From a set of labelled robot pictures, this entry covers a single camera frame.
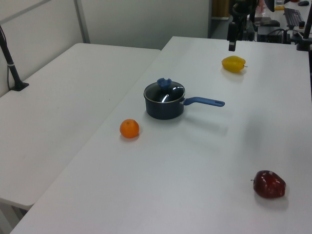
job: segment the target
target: white wall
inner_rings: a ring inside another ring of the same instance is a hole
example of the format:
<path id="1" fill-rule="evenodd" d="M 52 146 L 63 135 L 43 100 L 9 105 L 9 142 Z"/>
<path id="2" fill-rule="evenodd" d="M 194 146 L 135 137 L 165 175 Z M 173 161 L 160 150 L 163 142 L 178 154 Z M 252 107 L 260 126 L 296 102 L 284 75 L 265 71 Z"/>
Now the white wall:
<path id="1" fill-rule="evenodd" d="M 21 80 L 82 42 L 74 0 L 51 0 L 1 25 Z M 8 92 L 0 51 L 0 97 Z M 10 86 L 14 85 L 10 73 Z"/>
<path id="2" fill-rule="evenodd" d="M 210 0 L 79 1 L 94 44 L 162 49 L 172 36 L 208 36 Z"/>

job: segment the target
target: blue saucepan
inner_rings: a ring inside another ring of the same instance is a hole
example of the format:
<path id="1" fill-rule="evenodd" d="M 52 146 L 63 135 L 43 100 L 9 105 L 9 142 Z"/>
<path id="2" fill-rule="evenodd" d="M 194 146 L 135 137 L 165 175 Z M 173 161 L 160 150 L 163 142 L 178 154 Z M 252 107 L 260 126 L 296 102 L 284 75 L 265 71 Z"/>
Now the blue saucepan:
<path id="1" fill-rule="evenodd" d="M 157 119 L 172 119 L 183 113 L 184 106 L 194 102 L 222 107 L 223 101 L 203 97 L 184 98 L 183 85 L 161 78 L 156 83 L 150 84 L 144 90 L 146 112 Z"/>

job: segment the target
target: blue handle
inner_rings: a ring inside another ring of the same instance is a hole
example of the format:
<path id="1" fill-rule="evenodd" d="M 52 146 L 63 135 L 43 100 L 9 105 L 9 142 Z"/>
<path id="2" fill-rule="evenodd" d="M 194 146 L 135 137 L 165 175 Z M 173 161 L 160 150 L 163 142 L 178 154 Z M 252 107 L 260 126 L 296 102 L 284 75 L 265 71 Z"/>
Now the blue handle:
<path id="1" fill-rule="evenodd" d="M 194 102 L 212 105 L 212 106 L 218 106 L 218 107 L 222 107 L 225 105 L 225 102 L 223 101 L 217 101 L 217 100 L 207 99 L 203 97 L 191 97 L 191 98 L 184 99 L 183 105 L 188 106 Z"/>

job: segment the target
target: lid knob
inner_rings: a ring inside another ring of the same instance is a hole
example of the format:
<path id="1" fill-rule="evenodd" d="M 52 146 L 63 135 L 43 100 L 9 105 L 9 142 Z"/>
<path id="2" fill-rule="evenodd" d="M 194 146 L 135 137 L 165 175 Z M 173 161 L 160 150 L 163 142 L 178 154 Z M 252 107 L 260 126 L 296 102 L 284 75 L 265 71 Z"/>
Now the lid knob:
<path id="1" fill-rule="evenodd" d="M 167 90 L 171 85 L 171 79 L 160 78 L 157 80 L 157 84 L 160 86 L 162 90 Z"/>

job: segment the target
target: red apple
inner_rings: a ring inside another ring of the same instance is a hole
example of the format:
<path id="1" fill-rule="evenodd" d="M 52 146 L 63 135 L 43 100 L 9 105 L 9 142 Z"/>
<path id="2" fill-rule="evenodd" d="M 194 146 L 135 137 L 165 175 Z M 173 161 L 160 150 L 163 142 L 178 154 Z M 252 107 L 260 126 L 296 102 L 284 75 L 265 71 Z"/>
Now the red apple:
<path id="1" fill-rule="evenodd" d="M 286 183 L 276 173 L 259 171 L 253 180 L 253 190 L 264 198 L 277 198 L 285 195 Z"/>

